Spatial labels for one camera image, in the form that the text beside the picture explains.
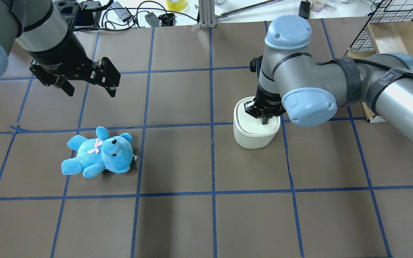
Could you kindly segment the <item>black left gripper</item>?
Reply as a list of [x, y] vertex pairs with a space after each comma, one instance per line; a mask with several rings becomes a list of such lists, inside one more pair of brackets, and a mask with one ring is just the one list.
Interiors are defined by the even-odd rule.
[[110, 97], [116, 96], [120, 72], [108, 57], [97, 62], [90, 60], [73, 32], [67, 32], [62, 41], [51, 49], [27, 52], [37, 63], [30, 70], [35, 70], [32, 73], [42, 84], [54, 85], [73, 97], [75, 88], [64, 75], [72, 73], [89, 78], [93, 72], [91, 83], [104, 88]]

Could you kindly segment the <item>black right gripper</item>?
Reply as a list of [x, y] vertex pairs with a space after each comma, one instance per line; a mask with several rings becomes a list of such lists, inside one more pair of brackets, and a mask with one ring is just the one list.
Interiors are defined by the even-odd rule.
[[286, 113], [280, 95], [264, 90], [261, 85], [258, 85], [253, 100], [244, 103], [244, 108], [248, 115], [255, 119], [262, 119], [262, 125], [267, 125], [268, 120], [274, 116], [281, 116]]

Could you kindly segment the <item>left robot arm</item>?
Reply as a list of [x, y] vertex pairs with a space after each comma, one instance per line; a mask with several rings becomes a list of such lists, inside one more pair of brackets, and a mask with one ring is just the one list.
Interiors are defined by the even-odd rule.
[[29, 69], [41, 84], [73, 96], [70, 81], [80, 80], [101, 86], [115, 97], [120, 72], [108, 57], [94, 62], [87, 56], [51, 0], [0, 0], [0, 79], [14, 43], [32, 57]]

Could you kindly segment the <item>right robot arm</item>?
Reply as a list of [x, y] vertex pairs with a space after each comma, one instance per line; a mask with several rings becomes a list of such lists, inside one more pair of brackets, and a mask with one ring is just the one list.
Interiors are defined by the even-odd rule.
[[245, 113], [262, 124], [287, 113], [295, 125], [313, 127], [339, 107], [363, 102], [413, 143], [413, 57], [385, 53], [318, 65], [308, 49], [311, 34], [311, 25], [299, 16], [270, 23], [263, 56], [250, 63], [258, 84]]

